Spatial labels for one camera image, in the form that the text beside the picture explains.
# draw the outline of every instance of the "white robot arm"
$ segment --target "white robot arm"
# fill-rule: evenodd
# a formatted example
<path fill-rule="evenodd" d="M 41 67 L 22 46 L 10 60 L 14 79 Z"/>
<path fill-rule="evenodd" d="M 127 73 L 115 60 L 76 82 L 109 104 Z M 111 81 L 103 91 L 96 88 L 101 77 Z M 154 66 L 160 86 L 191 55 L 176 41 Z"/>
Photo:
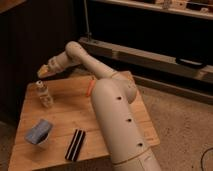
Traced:
<path fill-rule="evenodd" d="M 135 84 L 116 70 L 90 56 L 77 42 L 70 42 L 65 52 L 49 59 L 38 72 L 40 78 L 82 63 L 98 79 L 91 102 L 116 171 L 161 171 L 140 133 L 130 109 L 136 97 Z"/>

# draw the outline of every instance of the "cable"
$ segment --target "cable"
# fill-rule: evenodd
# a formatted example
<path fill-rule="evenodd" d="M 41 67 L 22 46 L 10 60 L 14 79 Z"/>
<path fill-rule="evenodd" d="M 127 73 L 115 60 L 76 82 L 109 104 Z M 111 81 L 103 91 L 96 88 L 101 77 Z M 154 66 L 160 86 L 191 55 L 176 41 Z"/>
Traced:
<path fill-rule="evenodd" d="M 203 159 L 205 157 L 205 154 L 208 153 L 209 151 L 213 150 L 213 147 L 211 148 L 208 148 L 206 151 L 203 152 L 202 156 L 201 156 L 201 159 L 200 159 L 200 167 L 201 167 L 201 170 L 204 171 L 204 168 L 203 168 Z"/>

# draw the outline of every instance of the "circular hole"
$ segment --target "circular hole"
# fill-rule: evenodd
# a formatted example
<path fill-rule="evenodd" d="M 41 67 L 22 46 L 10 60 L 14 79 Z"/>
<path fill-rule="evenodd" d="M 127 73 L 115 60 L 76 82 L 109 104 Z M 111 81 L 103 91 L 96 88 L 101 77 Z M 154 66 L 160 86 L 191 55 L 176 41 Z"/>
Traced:
<path fill-rule="evenodd" d="M 121 100 L 121 97 L 117 97 L 117 100 Z"/>
<path fill-rule="evenodd" d="M 126 121 L 127 121 L 127 122 L 132 122 L 132 119 L 127 119 Z"/>
<path fill-rule="evenodd" d="M 139 146 L 139 147 L 142 147 L 142 146 L 143 146 L 143 143 L 138 143 L 138 146 Z"/>

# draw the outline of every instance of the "small bottle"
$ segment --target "small bottle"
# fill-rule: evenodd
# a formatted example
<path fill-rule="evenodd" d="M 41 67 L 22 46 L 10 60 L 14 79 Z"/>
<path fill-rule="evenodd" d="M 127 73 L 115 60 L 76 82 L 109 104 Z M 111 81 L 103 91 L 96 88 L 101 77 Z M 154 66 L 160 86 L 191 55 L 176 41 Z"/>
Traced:
<path fill-rule="evenodd" d="M 49 93 L 47 86 L 41 81 L 36 82 L 37 93 L 43 106 L 50 108 L 53 105 L 53 98 Z"/>

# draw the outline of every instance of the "wall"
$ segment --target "wall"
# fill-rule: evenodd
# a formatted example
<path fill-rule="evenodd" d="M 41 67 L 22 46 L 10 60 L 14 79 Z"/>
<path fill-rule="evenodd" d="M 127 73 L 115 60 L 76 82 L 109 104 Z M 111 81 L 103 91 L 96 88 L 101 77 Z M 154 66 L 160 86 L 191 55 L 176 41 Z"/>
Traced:
<path fill-rule="evenodd" d="M 17 123 L 40 65 L 77 39 L 73 10 L 69 0 L 30 0 L 0 14 L 0 120 Z"/>

